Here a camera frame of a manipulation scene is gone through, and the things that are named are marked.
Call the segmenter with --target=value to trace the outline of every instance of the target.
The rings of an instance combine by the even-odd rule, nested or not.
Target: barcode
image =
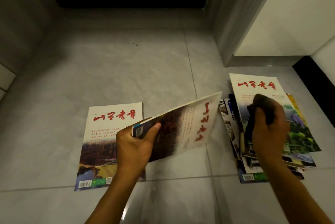
[[[245,174],[243,174],[242,175],[243,176],[243,180],[245,180],[245,181],[254,181],[255,180],[255,178],[254,178],[254,175],[245,175]]]
[[[92,180],[81,181],[79,182],[78,189],[85,188],[85,187],[91,187],[91,185],[92,185]]]
[[[111,183],[111,177],[107,177],[106,178],[106,184],[110,184]]]
[[[142,133],[143,133],[143,126],[136,129],[136,137],[139,137],[140,135],[142,135]]]

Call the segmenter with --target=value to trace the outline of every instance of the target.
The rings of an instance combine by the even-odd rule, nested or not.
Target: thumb
[[[148,141],[148,142],[150,142],[150,143],[153,144],[153,142],[155,141],[155,138],[156,138],[156,136],[157,136],[157,133],[158,133],[160,127],[161,127],[161,124],[160,124],[159,122],[156,123],[155,125],[153,125],[153,126],[148,130],[148,132],[147,132],[147,134],[145,135],[145,137],[144,137],[143,140],[144,140],[144,141]]]
[[[255,111],[255,127],[254,128],[255,129],[267,128],[265,114],[260,107],[257,107]]]

